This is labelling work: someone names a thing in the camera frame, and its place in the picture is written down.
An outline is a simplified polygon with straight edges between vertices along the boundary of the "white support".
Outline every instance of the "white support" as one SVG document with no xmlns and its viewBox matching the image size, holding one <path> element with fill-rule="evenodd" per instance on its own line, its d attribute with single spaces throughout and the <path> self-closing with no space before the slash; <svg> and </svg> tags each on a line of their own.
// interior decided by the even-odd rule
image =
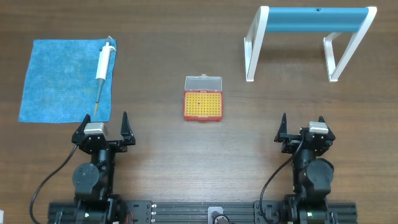
<svg viewBox="0 0 398 224">
<path fill-rule="evenodd" d="M 262 40 L 266 32 L 269 7 L 261 6 L 253 19 L 249 32 L 244 38 L 244 63 L 246 67 L 246 81 L 254 81 L 257 61 L 259 60 Z"/>
<path fill-rule="evenodd" d="M 337 82 L 338 77 L 341 75 L 351 56 L 353 56 L 356 48 L 372 24 L 374 16 L 377 13 L 377 8 L 368 7 L 368 11 L 369 12 L 361 24 L 361 27 L 352 35 L 351 39 L 349 40 L 348 46 L 337 66 L 335 63 L 335 56 L 333 55 L 333 46 L 331 42 L 334 38 L 338 37 L 340 33 L 333 32 L 329 36 L 323 38 L 323 47 L 325 49 L 326 67 L 328 69 L 329 82 Z"/>
</svg>

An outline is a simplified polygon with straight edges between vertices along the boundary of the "brown wooden surface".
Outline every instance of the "brown wooden surface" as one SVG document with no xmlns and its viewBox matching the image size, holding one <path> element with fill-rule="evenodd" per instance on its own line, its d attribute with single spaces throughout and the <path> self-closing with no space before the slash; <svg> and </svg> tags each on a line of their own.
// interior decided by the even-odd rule
<svg viewBox="0 0 398 224">
<path fill-rule="evenodd" d="M 322 37 L 266 34 L 254 83 L 244 79 L 243 37 L 261 5 L 364 7 L 377 16 L 339 82 L 328 83 Z M 0 2 L 0 209 L 6 223 L 31 223 L 29 202 L 72 149 L 78 124 L 18 123 L 34 39 L 117 39 L 109 132 L 123 111 L 137 145 L 116 158 L 114 191 L 128 200 L 252 202 L 288 155 L 273 142 L 323 115 L 337 140 L 330 200 L 353 201 L 360 223 L 395 223 L 398 209 L 397 1 L 16 1 Z M 333 42 L 340 57 L 348 35 Z M 185 122 L 185 76 L 223 77 L 221 123 Z M 49 202 L 72 200 L 78 151 L 43 187 Z M 285 168 L 266 199 L 292 192 Z"/>
</svg>

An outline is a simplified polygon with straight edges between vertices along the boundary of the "blue pad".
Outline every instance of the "blue pad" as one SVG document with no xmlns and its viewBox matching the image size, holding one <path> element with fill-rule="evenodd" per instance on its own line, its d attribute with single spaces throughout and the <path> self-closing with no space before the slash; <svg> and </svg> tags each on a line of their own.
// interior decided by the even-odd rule
<svg viewBox="0 0 398 224">
<path fill-rule="evenodd" d="M 109 121 L 112 72 L 116 52 L 111 51 L 108 72 L 94 117 L 98 84 L 95 79 L 102 40 L 35 40 L 22 96 L 20 122 Z M 110 40 L 116 49 L 116 41 Z"/>
</svg>

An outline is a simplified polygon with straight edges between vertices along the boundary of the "plastic lid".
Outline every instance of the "plastic lid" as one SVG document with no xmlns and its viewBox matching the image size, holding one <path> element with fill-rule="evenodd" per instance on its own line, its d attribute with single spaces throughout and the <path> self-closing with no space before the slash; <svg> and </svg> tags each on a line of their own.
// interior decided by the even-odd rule
<svg viewBox="0 0 398 224">
<path fill-rule="evenodd" d="M 221 77 L 208 77 L 206 74 L 201 76 L 187 76 L 185 78 L 185 91 L 223 91 L 223 81 Z"/>
</svg>

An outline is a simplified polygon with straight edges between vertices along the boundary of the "white frame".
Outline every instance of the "white frame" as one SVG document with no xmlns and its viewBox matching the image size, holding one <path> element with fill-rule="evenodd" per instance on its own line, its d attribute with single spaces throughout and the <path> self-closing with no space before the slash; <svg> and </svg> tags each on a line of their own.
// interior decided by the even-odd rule
<svg viewBox="0 0 398 224">
<path fill-rule="evenodd" d="M 331 42 L 341 33 L 332 32 L 327 37 L 323 38 L 323 48 L 325 49 L 326 67 L 328 70 L 329 82 L 337 82 L 342 71 L 353 56 L 356 48 L 365 36 L 370 25 L 376 16 L 377 8 L 368 7 L 368 14 L 361 24 L 361 27 L 355 32 L 349 40 L 348 46 L 338 62 L 335 63 L 335 56 L 333 55 L 333 46 Z M 253 22 L 250 26 L 249 32 L 244 38 L 244 63 L 246 70 L 246 81 L 254 81 L 254 73 L 256 71 L 257 62 L 260 55 L 262 41 L 266 32 L 267 20 L 269 14 L 269 6 L 261 6 L 254 16 Z"/>
</svg>

